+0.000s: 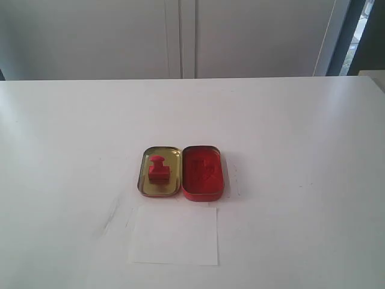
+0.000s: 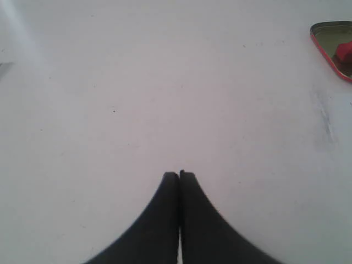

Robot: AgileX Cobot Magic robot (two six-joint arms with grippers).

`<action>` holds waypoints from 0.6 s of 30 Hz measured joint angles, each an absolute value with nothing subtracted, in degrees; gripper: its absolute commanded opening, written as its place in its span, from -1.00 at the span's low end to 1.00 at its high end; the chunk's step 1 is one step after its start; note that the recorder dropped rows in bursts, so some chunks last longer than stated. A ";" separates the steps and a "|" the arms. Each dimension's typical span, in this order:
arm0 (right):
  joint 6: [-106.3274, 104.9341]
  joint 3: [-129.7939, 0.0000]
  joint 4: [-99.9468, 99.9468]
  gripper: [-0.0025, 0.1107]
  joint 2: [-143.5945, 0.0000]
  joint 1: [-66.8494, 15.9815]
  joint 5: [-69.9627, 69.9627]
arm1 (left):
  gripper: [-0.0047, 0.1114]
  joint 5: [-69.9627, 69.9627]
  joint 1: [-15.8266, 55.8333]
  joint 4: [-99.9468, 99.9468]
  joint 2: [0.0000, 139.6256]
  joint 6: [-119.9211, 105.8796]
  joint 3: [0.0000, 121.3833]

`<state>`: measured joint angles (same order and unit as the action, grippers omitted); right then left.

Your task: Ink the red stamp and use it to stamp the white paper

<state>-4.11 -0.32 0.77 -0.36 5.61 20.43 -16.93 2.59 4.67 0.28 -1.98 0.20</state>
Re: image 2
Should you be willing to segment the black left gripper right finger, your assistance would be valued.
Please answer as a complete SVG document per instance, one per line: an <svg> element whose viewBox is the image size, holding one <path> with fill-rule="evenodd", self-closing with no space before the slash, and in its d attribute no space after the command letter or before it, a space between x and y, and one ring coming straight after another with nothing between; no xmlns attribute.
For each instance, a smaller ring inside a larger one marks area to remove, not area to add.
<svg viewBox="0 0 352 264"><path fill-rule="evenodd" d="M192 172L180 171L180 231L184 263L279 263L218 213Z"/></svg>

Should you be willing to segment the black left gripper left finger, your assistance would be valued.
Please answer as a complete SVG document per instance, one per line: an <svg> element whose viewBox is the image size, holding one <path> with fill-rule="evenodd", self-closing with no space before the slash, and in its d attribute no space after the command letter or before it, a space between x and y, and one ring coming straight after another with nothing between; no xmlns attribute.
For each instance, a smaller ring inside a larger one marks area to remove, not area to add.
<svg viewBox="0 0 352 264"><path fill-rule="evenodd" d="M177 263L178 245L179 177L166 172L137 220L87 263Z"/></svg>

